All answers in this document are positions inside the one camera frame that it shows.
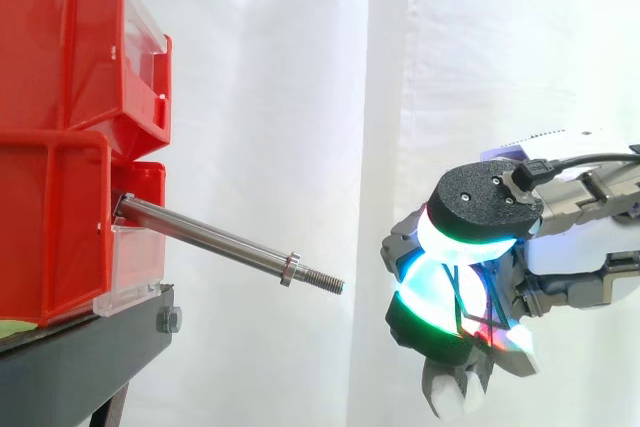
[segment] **bolt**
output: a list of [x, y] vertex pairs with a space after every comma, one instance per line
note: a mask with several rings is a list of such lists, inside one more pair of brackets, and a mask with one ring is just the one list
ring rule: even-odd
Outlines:
[[180, 307], [165, 307], [158, 314], [160, 330], [165, 334], [177, 334], [182, 326], [182, 309]]
[[301, 270], [304, 272], [304, 277], [300, 279], [302, 282], [326, 290], [332, 294], [342, 294], [342, 290], [344, 289], [344, 282], [342, 280], [313, 269], [305, 269], [303, 267]]

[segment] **black cable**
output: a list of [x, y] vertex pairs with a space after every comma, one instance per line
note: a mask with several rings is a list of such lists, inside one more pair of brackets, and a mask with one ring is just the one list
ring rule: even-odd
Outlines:
[[520, 190], [529, 192], [536, 185], [549, 182], [565, 169], [599, 162], [640, 163], [640, 154], [593, 154], [552, 161], [546, 159], [525, 160], [518, 164], [511, 179]]
[[578, 165], [594, 164], [596, 162], [640, 162], [638, 154], [593, 154], [571, 157], [569, 159], [552, 160], [551, 165], [562, 172]]

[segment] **led light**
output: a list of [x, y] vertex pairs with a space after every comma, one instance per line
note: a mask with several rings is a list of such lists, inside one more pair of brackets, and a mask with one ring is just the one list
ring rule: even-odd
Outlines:
[[494, 260], [507, 252], [515, 239], [487, 244], [468, 244], [447, 237], [431, 223], [425, 208], [418, 221], [418, 242], [431, 259], [451, 265], [472, 265]]
[[[468, 265], [458, 266], [460, 297], [469, 314], [484, 317], [487, 293], [482, 280]], [[455, 294], [442, 263], [426, 254], [418, 257], [409, 267], [398, 288], [402, 302], [428, 324], [443, 332], [457, 335]], [[473, 335], [481, 323], [461, 319], [464, 330]]]

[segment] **threaded rod end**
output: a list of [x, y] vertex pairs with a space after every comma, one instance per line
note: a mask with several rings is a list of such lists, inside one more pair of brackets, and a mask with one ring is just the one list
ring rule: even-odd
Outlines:
[[342, 289], [344, 288], [342, 280], [313, 269], [307, 270], [307, 275], [304, 277], [303, 282], [336, 295], [342, 294]]

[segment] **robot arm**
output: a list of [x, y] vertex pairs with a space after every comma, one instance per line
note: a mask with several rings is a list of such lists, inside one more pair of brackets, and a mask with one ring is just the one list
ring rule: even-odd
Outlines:
[[[536, 373], [521, 317], [552, 306], [607, 305], [624, 291], [614, 282], [640, 280], [640, 156], [572, 160], [543, 179], [535, 177], [537, 161], [516, 147], [447, 172], [429, 201], [383, 241], [383, 260], [399, 282], [387, 322], [400, 345], [425, 356], [423, 393], [443, 420], [480, 405], [494, 364], [517, 376]], [[553, 165], [540, 162], [543, 170]], [[523, 169], [533, 179], [523, 180]], [[601, 257], [591, 252], [554, 266], [539, 253], [541, 245], [579, 257], [571, 248], [585, 231], [601, 233]]]

